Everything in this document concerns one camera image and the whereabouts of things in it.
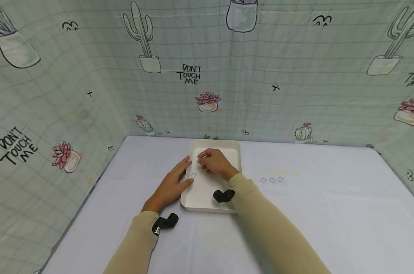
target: black object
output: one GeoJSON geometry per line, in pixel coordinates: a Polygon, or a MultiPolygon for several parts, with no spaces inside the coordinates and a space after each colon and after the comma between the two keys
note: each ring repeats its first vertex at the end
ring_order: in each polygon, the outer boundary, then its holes
{"type": "Polygon", "coordinates": [[[234,190],[225,190],[225,192],[222,192],[221,190],[216,190],[215,193],[213,193],[213,198],[217,202],[230,202],[231,199],[234,197],[234,194],[234,190]]]}
{"type": "Polygon", "coordinates": [[[177,222],[178,215],[175,213],[171,213],[169,217],[167,217],[167,219],[164,219],[163,217],[158,217],[158,219],[152,226],[152,233],[158,236],[160,234],[161,228],[172,228],[177,224],[177,222]]]}

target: white table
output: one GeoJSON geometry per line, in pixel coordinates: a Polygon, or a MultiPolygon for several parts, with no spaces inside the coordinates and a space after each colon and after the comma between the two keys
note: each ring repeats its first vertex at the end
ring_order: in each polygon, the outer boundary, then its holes
{"type": "MultiPolygon", "coordinates": [[[[126,138],[43,273],[102,273],[132,217],[189,153],[191,141],[126,138]]],[[[244,175],[288,216],[332,273],[414,274],[414,197],[374,150],[241,146],[244,175]]],[[[148,273],[274,273],[238,216],[187,211],[179,201],[161,216],[172,212],[178,224],[161,231],[148,273]]]]}

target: plant pot drawing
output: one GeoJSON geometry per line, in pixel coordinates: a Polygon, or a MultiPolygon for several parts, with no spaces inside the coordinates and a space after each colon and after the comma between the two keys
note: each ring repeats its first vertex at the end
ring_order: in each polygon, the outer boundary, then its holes
{"type": "Polygon", "coordinates": [[[63,141],[62,144],[55,145],[53,151],[52,158],[55,158],[55,161],[53,161],[52,167],[59,166],[66,173],[72,173],[76,170],[81,161],[81,156],[72,150],[70,143],[63,141]]]}
{"type": "Polygon", "coordinates": [[[40,61],[40,56],[34,47],[14,27],[2,8],[0,8],[0,52],[11,66],[18,69],[34,66],[40,61]]]}
{"type": "Polygon", "coordinates": [[[150,72],[150,73],[161,72],[160,60],[155,55],[152,55],[151,58],[148,58],[144,55],[140,55],[140,62],[142,63],[143,70],[146,72],[150,72]]]}
{"type": "Polygon", "coordinates": [[[156,130],[156,129],[153,129],[152,131],[150,131],[150,132],[144,132],[145,134],[146,134],[146,136],[157,136],[159,133],[158,133],[158,131],[156,130]]]}
{"type": "Polygon", "coordinates": [[[215,112],[218,109],[218,102],[221,100],[219,95],[210,92],[200,94],[195,99],[198,101],[198,109],[201,112],[215,112]]]}
{"type": "Polygon", "coordinates": [[[235,32],[250,32],[257,22],[257,1],[231,0],[227,11],[227,27],[235,32]]]}
{"type": "Polygon", "coordinates": [[[392,58],[385,58],[384,55],[379,55],[374,58],[368,67],[368,75],[387,75],[401,60],[401,56],[394,56],[392,58]]]}
{"type": "Polygon", "coordinates": [[[313,138],[309,138],[306,140],[294,140],[294,144],[312,144],[313,141],[313,138]]]}
{"type": "Polygon", "coordinates": [[[134,21],[134,29],[129,22],[129,19],[126,14],[123,14],[123,21],[126,28],[126,31],[132,39],[139,41],[142,45],[143,55],[140,55],[140,62],[142,64],[143,70],[151,73],[160,73],[161,66],[158,57],[152,55],[151,49],[149,47],[148,41],[153,38],[153,28],[151,18],[146,15],[146,23],[143,24],[142,15],[140,13],[137,3],[134,1],[131,2],[131,15],[134,21]]]}
{"type": "Polygon", "coordinates": [[[394,120],[414,125],[414,98],[401,102],[398,112],[394,115],[394,120]]]}
{"type": "Polygon", "coordinates": [[[377,56],[372,61],[367,70],[368,75],[387,75],[400,61],[401,56],[396,56],[395,53],[406,38],[414,37],[414,10],[404,20],[408,9],[409,6],[403,8],[391,23],[387,35],[393,40],[393,43],[391,43],[385,55],[377,56]]]}
{"type": "Polygon", "coordinates": [[[215,112],[218,109],[218,103],[198,105],[198,108],[201,112],[215,112]]]}
{"type": "Polygon", "coordinates": [[[414,113],[410,112],[409,110],[399,110],[394,115],[394,120],[401,121],[409,125],[414,125],[414,113]]]}

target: cactus drawing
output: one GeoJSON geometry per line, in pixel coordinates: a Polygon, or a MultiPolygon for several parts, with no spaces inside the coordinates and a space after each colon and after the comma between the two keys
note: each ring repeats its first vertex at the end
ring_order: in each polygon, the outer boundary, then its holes
{"type": "Polygon", "coordinates": [[[401,60],[401,56],[397,56],[395,53],[400,48],[403,40],[414,37],[414,11],[412,11],[406,20],[403,20],[408,9],[408,6],[403,8],[391,23],[387,35],[394,41],[391,43],[385,55],[379,55],[374,58],[368,67],[368,75],[387,75],[401,60]]]}
{"type": "Polygon", "coordinates": [[[137,116],[137,121],[136,121],[137,125],[142,128],[142,130],[147,136],[156,136],[159,134],[158,131],[154,129],[148,121],[143,119],[143,116],[141,115],[136,115],[136,116],[137,116]]]}
{"type": "Polygon", "coordinates": [[[297,138],[294,143],[296,144],[311,144],[314,139],[311,137],[312,129],[311,123],[304,123],[302,127],[295,131],[295,137],[297,138]]]}
{"type": "Polygon", "coordinates": [[[11,66],[18,69],[34,66],[40,61],[40,56],[34,47],[14,27],[2,8],[0,8],[0,52],[11,66]]]}
{"type": "Polygon", "coordinates": [[[129,22],[129,19],[126,14],[123,14],[123,21],[129,37],[136,41],[139,41],[142,45],[143,55],[140,55],[139,57],[143,70],[151,73],[160,73],[160,60],[157,56],[152,55],[148,43],[148,41],[152,40],[153,37],[151,18],[148,15],[146,15],[146,24],[143,24],[142,15],[140,13],[139,7],[137,6],[137,3],[135,3],[134,1],[131,2],[131,14],[132,19],[134,21],[134,29],[132,28],[131,23],[129,22]]]}

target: small cactus drawing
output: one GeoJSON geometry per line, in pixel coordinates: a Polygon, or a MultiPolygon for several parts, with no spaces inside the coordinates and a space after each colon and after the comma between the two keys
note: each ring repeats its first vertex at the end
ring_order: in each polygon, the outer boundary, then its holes
{"type": "Polygon", "coordinates": [[[295,131],[295,137],[297,138],[294,143],[296,144],[311,144],[314,139],[311,138],[312,129],[311,123],[304,123],[302,127],[299,127],[295,131]]]}
{"type": "Polygon", "coordinates": [[[158,131],[154,129],[148,121],[143,119],[143,116],[141,115],[136,115],[136,116],[137,116],[137,121],[136,121],[137,125],[142,128],[142,130],[147,136],[156,136],[159,134],[158,131]]]}
{"type": "Polygon", "coordinates": [[[160,73],[160,60],[157,56],[152,55],[148,43],[148,41],[152,40],[153,38],[151,18],[148,15],[146,15],[146,25],[143,24],[140,9],[137,6],[137,3],[135,3],[134,1],[131,2],[131,14],[132,19],[134,21],[134,29],[132,28],[131,23],[129,22],[129,19],[126,14],[123,14],[123,21],[129,37],[131,37],[135,41],[139,41],[142,45],[144,55],[140,55],[140,61],[143,70],[151,73],[160,73]]]}
{"type": "Polygon", "coordinates": [[[405,40],[406,38],[414,37],[414,10],[406,20],[403,20],[408,9],[409,6],[403,8],[403,10],[400,11],[400,13],[391,23],[387,35],[394,41],[388,48],[385,55],[379,55],[374,58],[374,60],[368,67],[368,75],[387,75],[394,69],[394,67],[401,60],[401,56],[396,56],[395,53],[400,48],[401,44],[403,43],[403,40],[405,40]]]}

